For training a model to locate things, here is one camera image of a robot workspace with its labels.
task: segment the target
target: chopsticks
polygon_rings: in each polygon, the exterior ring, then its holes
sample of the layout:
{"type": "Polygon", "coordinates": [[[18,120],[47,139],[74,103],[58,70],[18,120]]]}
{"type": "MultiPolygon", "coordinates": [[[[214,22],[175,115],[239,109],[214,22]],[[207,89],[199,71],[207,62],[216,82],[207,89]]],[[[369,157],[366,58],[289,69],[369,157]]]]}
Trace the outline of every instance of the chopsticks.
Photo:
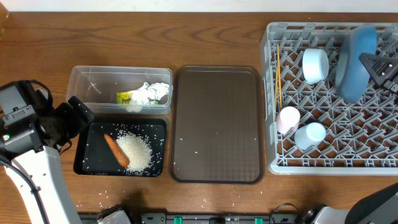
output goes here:
{"type": "Polygon", "coordinates": [[[280,60],[279,60],[279,44],[277,44],[277,67],[276,67],[276,76],[275,76],[275,109],[278,105],[277,95],[279,89],[279,109],[282,109],[282,81],[280,78],[280,60]]]}

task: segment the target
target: green tape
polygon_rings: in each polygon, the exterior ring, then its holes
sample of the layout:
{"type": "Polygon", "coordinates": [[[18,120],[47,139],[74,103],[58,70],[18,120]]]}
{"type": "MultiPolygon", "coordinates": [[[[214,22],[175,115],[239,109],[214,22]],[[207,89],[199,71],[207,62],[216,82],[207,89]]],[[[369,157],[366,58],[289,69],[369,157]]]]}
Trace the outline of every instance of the green tape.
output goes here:
{"type": "Polygon", "coordinates": [[[182,224],[182,217],[174,217],[174,224],[182,224]]]}
{"type": "Polygon", "coordinates": [[[262,218],[255,218],[254,219],[254,224],[262,224],[262,223],[263,223],[262,218]]]}

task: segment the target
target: clear plastic container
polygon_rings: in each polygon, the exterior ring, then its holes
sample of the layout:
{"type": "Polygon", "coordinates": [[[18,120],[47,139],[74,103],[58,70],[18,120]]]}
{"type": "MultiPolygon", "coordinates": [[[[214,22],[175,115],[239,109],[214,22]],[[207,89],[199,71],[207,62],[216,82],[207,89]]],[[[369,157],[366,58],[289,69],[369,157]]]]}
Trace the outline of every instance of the clear plastic container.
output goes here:
{"type": "Polygon", "coordinates": [[[94,113],[167,114],[173,92],[173,75],[168,68],[76,66],[69,80],[67,100],[77,96],[94,113]],[[116,103],[116,93],[148,84],[169,84],[169,94],[158,105],[134,105],[140,111],[128,112],[126,104],[116,103]]]}

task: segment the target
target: carrot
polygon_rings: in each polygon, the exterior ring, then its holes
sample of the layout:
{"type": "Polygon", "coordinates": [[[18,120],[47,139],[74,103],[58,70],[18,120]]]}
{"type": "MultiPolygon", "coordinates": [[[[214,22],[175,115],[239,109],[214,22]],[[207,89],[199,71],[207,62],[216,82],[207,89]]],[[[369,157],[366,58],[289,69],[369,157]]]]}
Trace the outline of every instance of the carrot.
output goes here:
{"type": "Polygon", "coordinates": [[[105,134],[105,140],[111,148],[113,155],[116,157],[119,164],[126,168],[130,164],[129,158],[127,158],[122,149],[118,146],[118,144],[116,144],[116,142],[112,139],[110,135],[105,134]]]}

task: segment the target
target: green light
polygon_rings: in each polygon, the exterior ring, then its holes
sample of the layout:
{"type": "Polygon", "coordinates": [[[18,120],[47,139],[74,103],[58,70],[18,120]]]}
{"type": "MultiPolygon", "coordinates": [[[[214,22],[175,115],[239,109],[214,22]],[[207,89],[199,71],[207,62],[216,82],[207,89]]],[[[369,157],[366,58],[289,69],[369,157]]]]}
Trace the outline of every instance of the green light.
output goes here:
{"type": "Polygon", "coordinates": [[[3,139],[4,141],[7,141],[8,139],[10,139],[10,135],[5,134],[5,135],[2,136],[2,139],[3,139]]]}

